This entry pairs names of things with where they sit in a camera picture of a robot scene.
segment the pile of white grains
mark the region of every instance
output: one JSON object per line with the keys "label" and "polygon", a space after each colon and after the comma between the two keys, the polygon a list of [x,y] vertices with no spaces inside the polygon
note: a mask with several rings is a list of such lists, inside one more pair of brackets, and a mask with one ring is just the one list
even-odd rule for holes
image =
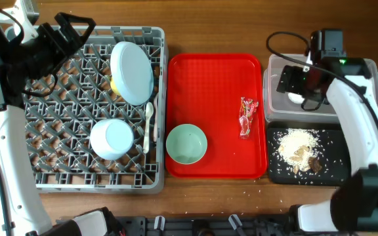
{"label": "pile of white grains", "polygon": [[288,165],[292,166],[295,174],[300,171],[307,171],[310,169],[309,158],[316,157],[316,147],[318,147],[318,138],[313,137],[316,130],[305,129],[288,129],[288,134],[277,135],[278,158],[282,158]]}

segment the wooden table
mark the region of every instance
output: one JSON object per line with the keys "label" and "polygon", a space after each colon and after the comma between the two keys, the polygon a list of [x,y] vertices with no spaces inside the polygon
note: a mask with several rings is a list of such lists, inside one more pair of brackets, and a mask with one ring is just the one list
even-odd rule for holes
{"label": "wooden table", "polygon": [[[14,0],[0,0],[9,7]],[[246,52],[268,66],[265,40],[274,31],[308,36],[322,28],[344,30],[349,56],[371,58],[378,66],[378,1],[105,1],[38,0],[38,24],[55,24],[63,11],[92,17],[99,26],[159,26],[164,29],[170,58],[183,52]],[[278,37],[274,47],[302,53],[300,40]],[[259,180],[181,180],[166,174],[158,195],[42,194],[53,222],[99,207],[116,216],[228,216],[237,213],[285,212],[291,205],[330,198],[333,187],[282,186],[266,176]]]}

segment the red candy wrapper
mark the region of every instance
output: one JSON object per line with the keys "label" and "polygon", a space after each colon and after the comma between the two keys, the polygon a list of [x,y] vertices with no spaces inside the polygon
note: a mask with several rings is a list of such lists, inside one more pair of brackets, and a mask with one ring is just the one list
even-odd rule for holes
{"label": "red candy wrapper", "polygon": [[248,139],[252,127],[253,114],[255,114],[259,102],[250,98],[241,98],[239,123],[241,126],[240,138]]}

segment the gray plastic container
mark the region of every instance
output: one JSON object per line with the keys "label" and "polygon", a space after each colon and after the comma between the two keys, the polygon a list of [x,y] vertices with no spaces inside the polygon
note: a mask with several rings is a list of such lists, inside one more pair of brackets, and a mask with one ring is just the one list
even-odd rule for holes
{"label": "gray plastic container", "polygon": [[[82,34],[86,26],[74,26]],[[6,31],[12,38],[13,30]],[[145,107],[131,106],[109,86],[110,54],[121,41],[137,44],[159,67],[157,143],[142,143]],[[55,91],[46,98],[24,97],[26,137],[36,187],[41,192],[158,193],[164,187],[165,97],[169,51],[164,31],[157,27],[97,26],[84,47],[62,66]],[[54,79],[28,82],[27,89],[42,91]],[[156,91],[149,101],[154,102]],[[115,161],[98,157],[89,142],[97,121],[122,119],[131,125],[134,144]],[[151,118],[150,134],[154,129]]]}
{"label": "gray plastic container", "polygon": [[[285,54],[297,60],[306,62],[306,57],[302,54]],[[373,76],[374,94],[378,105],[378,72],[375,62],[370,59],[364,59]],[[264,113],[267,122],[271,121],[300,121],[313,123],[339,123],[338,116],[331,105],[322,104],[316,111],[304,111],[299,104],[295,104],[288,98],[288,94],[276,91],[278,82],[281,77],[284,66],[302,65],[289,62],[276,55],[269,58],[268,69],[263,75],[263,101]]]}

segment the yellow object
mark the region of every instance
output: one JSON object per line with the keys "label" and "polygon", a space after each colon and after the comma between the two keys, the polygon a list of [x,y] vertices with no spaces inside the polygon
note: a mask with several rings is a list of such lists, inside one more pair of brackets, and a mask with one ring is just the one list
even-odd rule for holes
{"label": "yellow object", "polygon": [[116,95],[121,96],[121,93],[118,91],[113,77],[110,77],[110,88]]}

